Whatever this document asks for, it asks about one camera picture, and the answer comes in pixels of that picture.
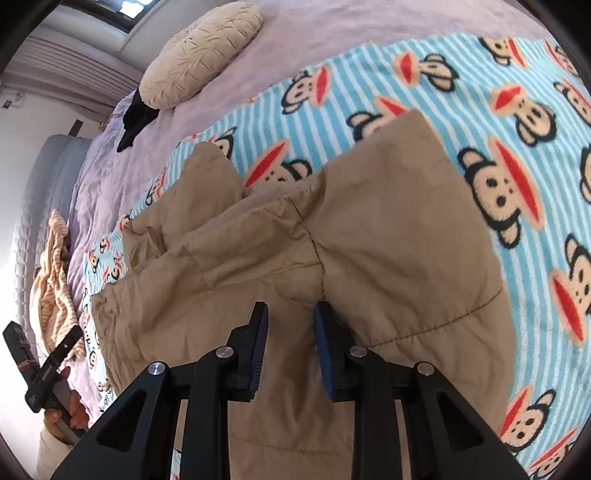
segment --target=quilted pillow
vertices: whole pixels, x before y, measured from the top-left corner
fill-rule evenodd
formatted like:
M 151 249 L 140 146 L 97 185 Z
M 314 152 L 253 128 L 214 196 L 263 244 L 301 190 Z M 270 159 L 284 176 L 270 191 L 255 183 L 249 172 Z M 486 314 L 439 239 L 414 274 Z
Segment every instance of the quilted pillow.
M 197 95 L 250 43 L 260 9 L 234 2 L 207 12 L 171 38 L 146 70 L 139 94 L 152 108 L 174 108 Z

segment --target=gray mattress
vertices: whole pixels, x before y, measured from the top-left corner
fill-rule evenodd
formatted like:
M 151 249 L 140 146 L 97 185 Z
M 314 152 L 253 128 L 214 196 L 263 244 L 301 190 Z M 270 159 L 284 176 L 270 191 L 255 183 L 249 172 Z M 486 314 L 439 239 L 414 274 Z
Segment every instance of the gray mattress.
M 91 140 L 67 135 L 49 137 L 31 170 L 22 210 L 12 236 L 10 266 L 14 268 L 15 318 L 35 350 L 29 322 L 29 296 L 35 269 L 47 238 L 49 215 L 56 209 L 66 220 L 78 173 Z

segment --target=striped blanket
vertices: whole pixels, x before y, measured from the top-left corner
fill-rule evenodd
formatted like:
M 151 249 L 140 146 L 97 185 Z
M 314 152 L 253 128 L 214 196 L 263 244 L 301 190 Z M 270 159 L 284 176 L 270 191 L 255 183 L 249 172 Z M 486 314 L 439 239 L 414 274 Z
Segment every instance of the striped blanket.
M 591 411 L 591 102 L 553 40 L 454 34 L 364 44 L 182 140 L 86 259 L 89 364 L 103 408 L 114 395 L 90 295 L 125 274 L 122 227 L 178 179 L 196 142 L 217 144 L 245 186 L 297 181 L 409 109 L 431 122 L 471 188 L 508 285 L 518 348 L 498 433 L 532 479 L 551 474 Z

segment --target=striped towel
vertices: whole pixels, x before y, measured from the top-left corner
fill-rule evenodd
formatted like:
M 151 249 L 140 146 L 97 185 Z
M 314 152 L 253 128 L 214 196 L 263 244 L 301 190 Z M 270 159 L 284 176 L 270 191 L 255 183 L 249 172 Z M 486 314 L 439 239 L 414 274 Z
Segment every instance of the striped towel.
M 41 270 L 31 289 L 30 318 L 40 352 L 45 356 L 56 348 L 74 325 L 78 325 L 76 309 L 66 283 L 62 260 L 68 227 L 64 219 L 53 210 L 49 218 L 47 245 L 41 254 Z M 68 358 L 86 355 L 84 342 L 78 341 Z

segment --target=wrinkled fabric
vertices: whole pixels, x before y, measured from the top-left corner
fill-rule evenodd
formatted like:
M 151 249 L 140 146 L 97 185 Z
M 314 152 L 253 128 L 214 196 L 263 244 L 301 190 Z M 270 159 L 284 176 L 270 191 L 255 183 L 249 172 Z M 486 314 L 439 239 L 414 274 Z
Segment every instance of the wrinkled fabric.
M 57 210 L 51 212 L 46 248 L 41 254 L 41 268 L 31 288 L 30 318 L 40 354 L 48 357 L 70 330 L 78 325 L 76 309 L 66 281 L 65 241 L 68 228 Z M 67 359 L 83 358 L 82 339 L 71 349 Z
M 358 344 L 403 365 L 432 362 L 499 429 L 515 355 L 508 297 L 470 190 L 420 113 L 296 183 L 244 191 L 228 169 L 224 201 L 207 211 L 204 171 L 228 163 L 214 150 L 196 145 L 181 180 L 127 224 L 131 271 L 92 297 L 116 392 L 152 361 L 185 364 L 224 345 L 265 301 L 260 389 L 229 406 L 232 478 L 347 478 L 353 407 L 327 399 L 312 331 L 327 300 Z M 199 199 L 195 218 L 175 218 L 173 205 Z M 165 252 L 128 257 L 165 231 Z

